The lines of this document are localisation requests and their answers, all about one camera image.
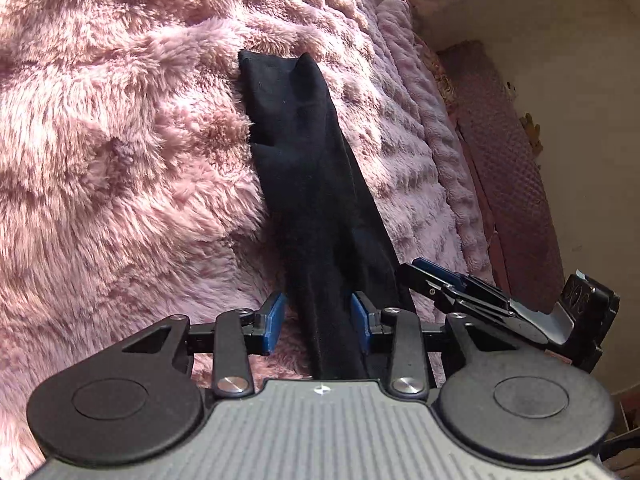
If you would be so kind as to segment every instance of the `ribbed gray surface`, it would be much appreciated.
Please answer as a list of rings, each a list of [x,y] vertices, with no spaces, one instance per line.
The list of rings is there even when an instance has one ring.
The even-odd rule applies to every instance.
[[[160,458],[116,470],[51,461],[32,480],[611,478],[593,462],[545,472],[485,463],[448,440],[424,405],[390,399],[377,383],[269,381],[253,399],[222,402],[200,433]]]

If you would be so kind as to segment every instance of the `blanket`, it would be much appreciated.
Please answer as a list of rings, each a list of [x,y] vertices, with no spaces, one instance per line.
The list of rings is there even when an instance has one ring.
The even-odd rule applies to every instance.
[[[241,48],[318,62],[401,261],[490,279],[473,185],[401,0],[0,0],[3,480],[43,460],[24,409],[46,377],[169,314],[211,321],[282,286]],[[308,373],[294,305],[252,367],[258,384]]]

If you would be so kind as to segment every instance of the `silver screw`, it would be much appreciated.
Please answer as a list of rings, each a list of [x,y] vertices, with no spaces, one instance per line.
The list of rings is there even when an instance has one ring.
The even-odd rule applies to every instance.
[[[223,377],[218,381],[218,388],[228,394],[241,394],[248,387],[248,381],[242,377]]]
[[[401,394],[419,394],[424,390],[424,383],[413,377],[400,377],[391,383],[396,392]]]

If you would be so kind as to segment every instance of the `black fabric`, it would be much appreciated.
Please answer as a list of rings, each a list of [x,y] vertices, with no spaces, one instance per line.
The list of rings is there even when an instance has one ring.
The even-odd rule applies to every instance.
[[[350,297],[415,312],[397,287],[398,258],[338,124],[320,69],[297,59],[239,54],[250,145],[318,379],[376,376],[351,325]]]

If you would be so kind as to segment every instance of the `pink fluffy blanket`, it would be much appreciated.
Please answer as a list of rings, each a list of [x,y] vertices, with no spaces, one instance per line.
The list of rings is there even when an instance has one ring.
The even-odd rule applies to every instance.
[[[3,480],[42,460],[24,416],[40,381],[171,313],[212,320],[282,284],[241,48],[319,63],[401,261],[490,279],[402,1],[0,0]],[[276,354],[252,365],[258,379],[305,375],[294,307]]]

